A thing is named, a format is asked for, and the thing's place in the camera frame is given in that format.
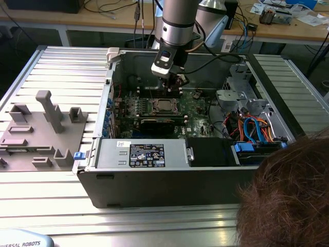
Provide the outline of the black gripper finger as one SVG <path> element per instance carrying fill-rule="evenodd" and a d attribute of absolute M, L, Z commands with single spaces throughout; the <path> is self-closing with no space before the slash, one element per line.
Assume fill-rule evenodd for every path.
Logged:
<path fill-rule="evenodd" d="M 179 88 L 189 83 L 190 80 L 185 74 L 177 74 L 174 78 L 173 90 L 179 90 Z"/>
<path fill-rule="evenodd" d="M 160 78 L 164 94 L 172 92 L 173 78 Z"/>

